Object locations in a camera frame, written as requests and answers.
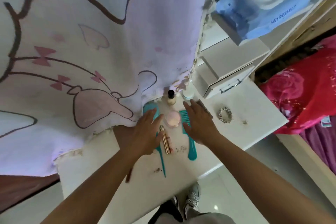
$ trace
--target red fabric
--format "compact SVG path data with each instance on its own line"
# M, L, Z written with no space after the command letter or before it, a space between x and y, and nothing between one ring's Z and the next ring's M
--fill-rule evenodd
M289 121L276 134L298 134L324 116L336 114L336 36L320 44L325 48L260 86Z

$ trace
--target silver scrunchie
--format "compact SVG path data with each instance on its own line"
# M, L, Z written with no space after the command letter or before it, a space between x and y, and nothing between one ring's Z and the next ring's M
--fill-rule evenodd
M228 119L223 118L223 112L226 113ZM228 107L225 106L225 107L221 108L221 109L217 112L217 117L218 117L218 119L219 119L221 122L223 122L223 123L230 123L231 120L232 120L232 111L231 111L230 108L228 108Z

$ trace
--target table surface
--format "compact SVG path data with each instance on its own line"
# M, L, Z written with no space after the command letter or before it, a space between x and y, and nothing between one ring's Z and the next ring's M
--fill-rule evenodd
M258 87L249 79L224 94L203 99L194 88L195 98L200 99L214 117L214 123L221 134L243 150L248 149L287 122L287 119ZM158 102L160 113L170 109L183 110L182 97L174 106ZM227 106L232 110L230 124L222 123L216 112ZM163 143L161 149L166 167L163 175L158 151L142 156L135 164L131 180L122 182L99 223L132 223L155 207L222 166L219 159L208 148L196 144L197 159L187 157L189 141L178 128L165 129L171 138L174 152L166 155ZM69 196L85 179L103 165L117 151L119 146L112 129L106 130L83 147L82 155L67 157L57 163L64 197Z

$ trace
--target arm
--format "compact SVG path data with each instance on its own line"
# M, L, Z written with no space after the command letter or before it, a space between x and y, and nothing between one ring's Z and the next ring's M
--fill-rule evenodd
M105 212L114 193L144 154L151 154L162 139L156 137L163 116L153 121L156 109L147 111L134 129L134 140L127 148L119 150L86 179L69 197L57 206L41 224L95 224Z
M184 106L191 122L191 127L183 124L185 131L220 159L270 224L336 224L291 184L222 136L195 101Z

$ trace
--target pink compact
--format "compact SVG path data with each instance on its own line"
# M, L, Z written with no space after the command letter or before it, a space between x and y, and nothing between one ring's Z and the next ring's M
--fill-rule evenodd
M170 128L176 128L181 123L181 115L178 111L170 111L166 115L166 124Z

